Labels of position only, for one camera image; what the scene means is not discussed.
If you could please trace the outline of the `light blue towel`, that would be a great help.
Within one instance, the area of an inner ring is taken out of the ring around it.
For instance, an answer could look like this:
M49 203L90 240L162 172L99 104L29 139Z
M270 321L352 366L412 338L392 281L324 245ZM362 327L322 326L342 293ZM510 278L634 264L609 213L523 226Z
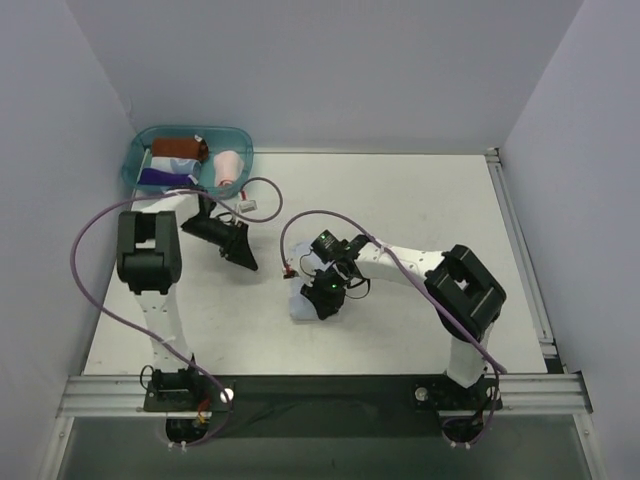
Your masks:
M297 266L297 258L311 251L314 254L313 263L316 270L327 270L329 263L322 262L320 258L311 250L311 242L304 241L295 244L289 251L290 263L293 266ZM303 278L293 278L290 280L290 293L289 293L289 314L291 318L296 322L316 322L319 321L317 314L311 302L305 299L300 289L304 284L310 284L311 281L305 281Z

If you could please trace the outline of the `pink striped towel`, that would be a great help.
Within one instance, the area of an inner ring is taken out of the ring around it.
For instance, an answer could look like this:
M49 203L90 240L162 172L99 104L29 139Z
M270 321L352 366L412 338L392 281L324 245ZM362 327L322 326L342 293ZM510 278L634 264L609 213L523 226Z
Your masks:
M233 150L225 150L213 157L215 186L218 188L232 185L242 174L244 160Z

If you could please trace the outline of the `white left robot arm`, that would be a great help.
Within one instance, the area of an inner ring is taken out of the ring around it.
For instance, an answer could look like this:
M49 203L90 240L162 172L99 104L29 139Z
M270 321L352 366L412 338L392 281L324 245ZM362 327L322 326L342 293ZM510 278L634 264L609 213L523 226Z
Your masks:
M206 395L205 378L193 366L177 304L182 276L179 233L187 233L219 248L223 259L256 271L248 241L248 224L233 216L213 216L216 202L177 190L140 209L119 215L116 270L142 310L151 332L153 363L149 395L181 412L195 409Z

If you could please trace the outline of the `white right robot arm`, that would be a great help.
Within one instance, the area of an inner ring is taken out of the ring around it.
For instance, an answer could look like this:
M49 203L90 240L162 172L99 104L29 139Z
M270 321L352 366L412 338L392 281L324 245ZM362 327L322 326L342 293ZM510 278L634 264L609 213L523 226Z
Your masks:
M312 260L300 261L299 292L291 298L296 319L325 320L340 311L347 291L373 280L412 286L424 294L451 336L449 378L443 396L463 410L479 398L478 381L492 365L488 339L507 299L503 287L464 245L448 251L420 251L386 244L360 234L339 240L322 232L310 245Z

